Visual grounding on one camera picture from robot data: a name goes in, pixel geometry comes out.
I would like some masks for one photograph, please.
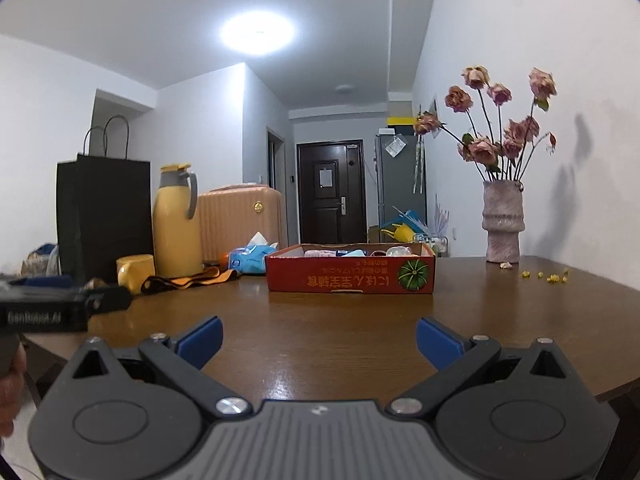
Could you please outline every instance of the dried rose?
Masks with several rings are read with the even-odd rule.
[[[444,104],[449,108],[453,108],[454,112],[468,112],[469,108],[474,105],[471,96],[459,86],[449,88],[449,93],[444,98]]]
[[[527,142],[533,142],[534,137],[537,137],[540,134],[540,125],[532,116],[528,116],[524,119],[520,123],[520,127],[522,128]]]
[[[464,144],[458,145],[458,153],[465,160],[465,162],[473,162],[474,160],[473,155],[471,155],[469,148],[466,147]]]
[[[414,121],[414,132],[416,135],[424,135],[427,133],[427,128],[422,125],[419,116]]]
[[[556,150],[556,136],[551,132],[549,132],[549,145],[546,147],[546,150],[549,153],[553,153]],[[565,274],[569,272],[568,269],[565,269],[564,271]]]
[[[541,101],[546,101],[551,95],[558,95],[553,76],[537,68],[534,68],[529,74],[529,85],[533,95]]]
[[[462,72],[465,84],[475,90],[481,90],[489,84],[489,73],[484,66],[468,66]]]
[[[480,137],[479,139],[474,140],[468,148],[474,158],[474,161],[478,164],[492,166],[498,161],[498,158],[495,155],[496,148],[487,137]]]
[[[525,132],[522,128],[522,123],[517,123],[511,119],[509,119],[509,124],[504,129],[504,133],[507,139],[513,140],[517,145],[521,148],[524,147],[525,144]]]
[[[442,123],[435,115],[429,112],[423,112],[416,117],[416,120],[414,122],[414,132],[417,135],[428,134],[430,132],[433,132],[434,130],[437,130],[441,126]]]
[[[502,106],[511,101],[511,90],[502,83],[494,83],[486,90],[489,97],[494,101],[496,106]]]
[[[504,156],[510,158],[511,160],[515,160],[520,155],[520,150],[522,146],[519,145],[515,140],[511,137],[506,137],[502,142],[502,152]]]

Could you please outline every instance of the pink suitcase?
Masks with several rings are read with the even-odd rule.
[[[287,247],[282,194],[264,184],[238,184],[201,194],[198,216],[205,263],[244,247],[258,231],[268,243]]]

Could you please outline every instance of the wooden table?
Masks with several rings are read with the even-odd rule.
[[[630,410],[621,415],[633,424],[626,394],[640,384],[640,292],[573,269],[567,283],[537,278],[539,271],[562,275],[563,268],[535,257],[511,270],[483,258],[443,258],[432,296],[269,293],[265,279],[245,276],[137,298],[126,312],[94,317],[90,333],[112,346],[134,346],[153,332],[175,334],[217,314],[225,341],[204,371],[255,405],[263,398],[385,404],[434,373],[414,331],[421,317],[435,316],[464,336],[487,334],[503,346],[553,338],[593,394],[613,400],[618,413]],[[531,277],[523,279],[523,270]],[[85,338],[30,336],[63,358]]]

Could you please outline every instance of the vase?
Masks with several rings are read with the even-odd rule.
[[[484,183],[482,228],[487,231],[486,260],[496,264],[520,261],[520,232],[524,231],[522,184],[514,180]]]

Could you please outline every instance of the paper notice on door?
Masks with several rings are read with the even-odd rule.
[[[392,140],[385,148],[388,151],[389,155],[395,158],[398,153],[402,151],[402,149],[406,146],[406,142],[402,140],[402,137],[395,136],[394,140]]]
[[[334,172],[332,170],[320,170],[320,187],[334,186]]]

